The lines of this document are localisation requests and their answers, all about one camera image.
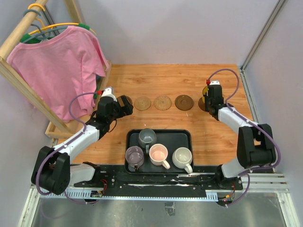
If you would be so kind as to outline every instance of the dark brown coaster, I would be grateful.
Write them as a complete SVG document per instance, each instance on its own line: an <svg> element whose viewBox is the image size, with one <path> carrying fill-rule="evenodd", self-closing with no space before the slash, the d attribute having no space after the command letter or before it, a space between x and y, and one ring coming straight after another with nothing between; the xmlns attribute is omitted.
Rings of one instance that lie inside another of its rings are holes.
<svg viewBox="0 0 303 227"><path fill-rule="evenodd" d="M198 105L201 110L205 111L205 103L203 102L202 98L199 99Z"/></svg>
<svg viewBox="0 0 303 227"><path fill-rule="evenodd" d="M171 107L171 99L168 96L158 96L153 104L158 110L168 110Z"/></svg>
<svg viewBox="0 0 303 227"><path fill-rule="evenodd" d="M175 100L175 105L179 110L190 110L194 106L194 101L187 95L180 95Z"/></svg>
<svg viewBox="0 0 303 227"><path fill-rule="evenodd" d="M148 97L139 97L136 99L136 101L134 102L134 106L138 109L138 110L147 110L150 106L151 106L151 100Z"/></svg>

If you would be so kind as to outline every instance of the wooden clothes rack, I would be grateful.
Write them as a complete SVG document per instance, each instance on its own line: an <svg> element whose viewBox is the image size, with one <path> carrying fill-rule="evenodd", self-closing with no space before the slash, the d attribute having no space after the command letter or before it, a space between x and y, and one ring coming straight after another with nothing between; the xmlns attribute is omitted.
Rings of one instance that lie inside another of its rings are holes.
<svg viewBox="0 0 303 227"><path fill-rule="evenodd" d="M36 3L45 6L48 0L37 0ZM66 8L70 14L72 22L81 23L82 18L74 0L64 0ZM40 12L39 6L33 6L32 9ZM28 12L21 19L19 24L15 27L12 33L4 41L0 47L0 74L2 74L28 101L41 111L50 121L47 127L46 134L51 138L68 138L80 128L76 121L64 123L51 108L37 95L37 93L22 79L22 77L6 62L7 57L19 43L21 37L26 33L37 13ZM109 62L110 69L107 71L106 77L100 80L100 89L104 89L108 81L111 71L111 62ZM81 117L82 120L88 120L89 116Z"/></svg>

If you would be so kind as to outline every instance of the gray wall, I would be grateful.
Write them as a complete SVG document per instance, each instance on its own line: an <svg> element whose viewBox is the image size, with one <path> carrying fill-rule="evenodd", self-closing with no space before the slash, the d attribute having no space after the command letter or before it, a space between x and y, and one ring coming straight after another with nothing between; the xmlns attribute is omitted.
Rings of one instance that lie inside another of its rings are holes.
<svg viewBox="0 0 303 227"><path fill-rule="evenodd" d="M49 2L55 20L69 21L68 15L63 13L66 9L62 0ZM31 0L1 1L0 44L18 24L31 3ZM27 198L38 151L42 146L49 145L50 139L45 136L48 124L45 116L2 75L0 96L0 226L14 227Z"/></svg>
<svg viewBox="0 0 303 227"><path fill-rule="evenodd" d="M116 64L241 65L277 0L78 0Z"/></svg>
<svg viewBox="0 0 303 227"><path fill-rule="evenodd" d="M303 223L303 1L289 0L248 66L247 80L260 122L273 128L286 176Z"/></svg>

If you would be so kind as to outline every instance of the metal floor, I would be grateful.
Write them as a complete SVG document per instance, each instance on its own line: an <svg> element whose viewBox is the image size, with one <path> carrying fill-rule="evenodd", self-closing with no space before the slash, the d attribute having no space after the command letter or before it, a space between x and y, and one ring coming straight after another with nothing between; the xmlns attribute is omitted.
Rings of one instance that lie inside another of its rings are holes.
<svg viewBox="0 0 303 227"><path fill-rule="evenodd" d="M77 205L67 199L40 199L33 227L285 227L275 193L249 193L230 208L215 202L102 200Z"/></svg>

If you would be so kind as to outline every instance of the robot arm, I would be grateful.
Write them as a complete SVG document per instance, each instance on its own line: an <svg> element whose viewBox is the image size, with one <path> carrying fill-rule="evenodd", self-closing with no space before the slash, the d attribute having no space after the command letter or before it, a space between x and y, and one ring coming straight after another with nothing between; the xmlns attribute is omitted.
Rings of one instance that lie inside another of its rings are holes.
<svg viewBox="0 0 303 227"><path fill-rule="evenodd" d="M133 106L125 96L117 99L113 95L112 88L106 88L98 102L97 111L92 114L85 127L65 142L53 148L45 146L39 151L31 178L32 183L36 183L38 169L42 162L56 150L58 152L47 160L40 174L39 185L42 188L59 195L68 185L81 181L93 181L98 166L88 162L70 166L72 160L90 144L101 139L109 131L113 121L132 113Z"/></svg>
<svg viewBox="0 0 303 227"><path fill-rule="evenodd" d="M232 108L228 108L224 103L219 81L210 82L207 88L207 93L204 94L205 110L216 120L225 123L235 133L238 133L237 157L229 163L218 166L217 182L221 183L224 180L235 178L252 167L274 163L276 161L274 145L249 122L259 126L272 137L271 127L268 124L253 122L243 115L244 118L240 118L234 113L236 109L230 104L229 106Z"/></svg>

